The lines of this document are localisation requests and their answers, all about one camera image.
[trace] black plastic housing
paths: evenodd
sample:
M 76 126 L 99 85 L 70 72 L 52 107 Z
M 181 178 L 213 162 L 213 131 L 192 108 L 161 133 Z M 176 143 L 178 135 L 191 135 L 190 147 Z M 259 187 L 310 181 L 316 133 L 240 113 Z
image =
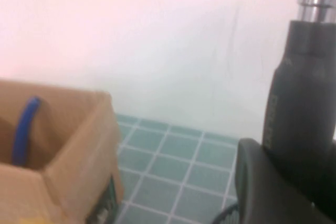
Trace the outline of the black plastic housing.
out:
M 282 176 L 314 199 L 336 122 L 336 24 L 292 21 L 266 108 L 263 146 Z

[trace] cardboard box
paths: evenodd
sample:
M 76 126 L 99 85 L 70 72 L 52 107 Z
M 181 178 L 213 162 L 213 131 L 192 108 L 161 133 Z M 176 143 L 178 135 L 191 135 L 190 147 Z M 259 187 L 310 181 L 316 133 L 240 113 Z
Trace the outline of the cardboard box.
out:
M 30 128 L 28 163 L 16 167 L 15 127 L 32 96 L 41 105 Z M 119 140 L 107 93 L 0 81 L 0 224 L 87 223 L 111 178 L 120 203 Z

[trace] blue cable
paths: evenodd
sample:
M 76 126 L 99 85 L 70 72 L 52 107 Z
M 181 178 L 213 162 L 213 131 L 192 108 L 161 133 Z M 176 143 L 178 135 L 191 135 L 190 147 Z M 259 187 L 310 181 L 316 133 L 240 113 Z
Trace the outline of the blue cable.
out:
M 39 105 L 40 99 L 32 97 L 21 115 L 14 138 L 12 152 L 13 165 L 24 166 L 27 162 L 29 129 Z

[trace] green label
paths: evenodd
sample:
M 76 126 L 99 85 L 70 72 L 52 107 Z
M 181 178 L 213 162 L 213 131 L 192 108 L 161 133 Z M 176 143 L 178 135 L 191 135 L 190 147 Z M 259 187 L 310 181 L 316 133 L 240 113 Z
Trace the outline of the green label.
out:
M 110 224 L 113 223 L 117 214 L 118 205 L 114 191 L 113 179 L 101 194 L 98 203 L 86 219 L 86 224 Z

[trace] white wall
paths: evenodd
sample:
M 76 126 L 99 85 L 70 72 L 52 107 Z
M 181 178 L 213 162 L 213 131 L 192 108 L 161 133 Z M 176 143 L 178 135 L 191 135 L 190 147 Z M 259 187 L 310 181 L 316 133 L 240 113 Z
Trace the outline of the white wall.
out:
M 296 0 L 0 0 L 0 76 L 105 89 L 118 112 L 261 137 Z

